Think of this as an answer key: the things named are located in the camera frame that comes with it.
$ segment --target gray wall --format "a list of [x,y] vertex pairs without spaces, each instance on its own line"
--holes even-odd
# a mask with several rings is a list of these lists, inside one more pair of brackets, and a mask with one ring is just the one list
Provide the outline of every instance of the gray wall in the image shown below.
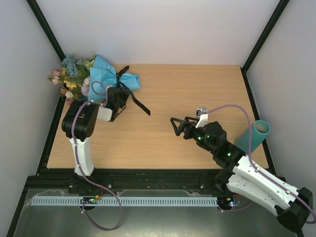
[[0,14],[0,236],[5,236],[28,175],[34,175],[59,89],[60,67],[25,0],[2,0]]
[[[316,206],[316,1],[292,0],[251,66],[277,174],[314,193]],[[316,225],[305,225],[314,237]]]
[[242,65],[278,0],[38,0],[65,53]]

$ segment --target gray floor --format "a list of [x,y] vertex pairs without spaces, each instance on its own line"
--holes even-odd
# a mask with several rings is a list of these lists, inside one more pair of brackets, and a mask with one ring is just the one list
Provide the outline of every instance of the gray floor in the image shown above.
[[[38,193],[31,192],[29,197]],[[259,205],[235,213],[212,207],[125,207],[124,223],[115,231],[93,227],[79,207],[25,206],[15,237],[295,237]],[[118,207],[96,207],[90,216],[112,227]]]

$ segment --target teal vase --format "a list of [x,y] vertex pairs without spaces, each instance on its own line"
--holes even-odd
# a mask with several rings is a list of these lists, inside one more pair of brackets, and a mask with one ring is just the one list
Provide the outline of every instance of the teal vase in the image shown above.
[[[270,133],[270,125],[263,120],[257,120],[252,124],[251,132],[251,153],[253,153]],[[249,153],[249,128],[235,140],[235,146]]]

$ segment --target black ribbon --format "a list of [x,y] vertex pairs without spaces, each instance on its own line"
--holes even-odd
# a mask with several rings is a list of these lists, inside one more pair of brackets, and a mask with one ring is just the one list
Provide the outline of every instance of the black ribbon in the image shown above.
[[130,95],[132,96],[132,99],[134,101],[134,103],[136,105],[138,105],[145,113],[147,113],[150,116],[150,110],[143,105],[139,100],[136,99],[135,95],[133,94],[133,92],[131,92],[131,90],[121,81],[119,81],[120,77],[127,72],[127,70],[129,69],[129,66],[124,67],[122,70],[120,70],[117,73],[117,87],[120,87],[120,85],[122,85],[124,88],[129,90]]

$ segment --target wooden tabletop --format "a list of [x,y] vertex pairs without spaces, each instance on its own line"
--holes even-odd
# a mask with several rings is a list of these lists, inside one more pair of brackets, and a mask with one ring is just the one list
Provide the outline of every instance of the wooden tabletop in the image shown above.
[[[119,71],[125,65],[115,65]],[[216,65],[130,65],[131,73],[140,77],[142,88],[136,98],[151,110],[143,112],[131,97],[127,108],[114,122],[97,120],[91,137],[91,155],[96,168],[127,169],[213,169],[219,166],[212,155],[198,147],[194,140],[177,137],[171,117],[195,117],[197,107],[209,110],[225,104],[246,109],[252,121],[253,112],[239,66]],[[69,106],[65,105],[48,168],[74,168],[72,146],[61,130],[61,121]],[[230,142],[247,129],[247,120],[237,108],[226,108],[209,115],[218,121]],[[262,145],[253,159],[267,168]]]

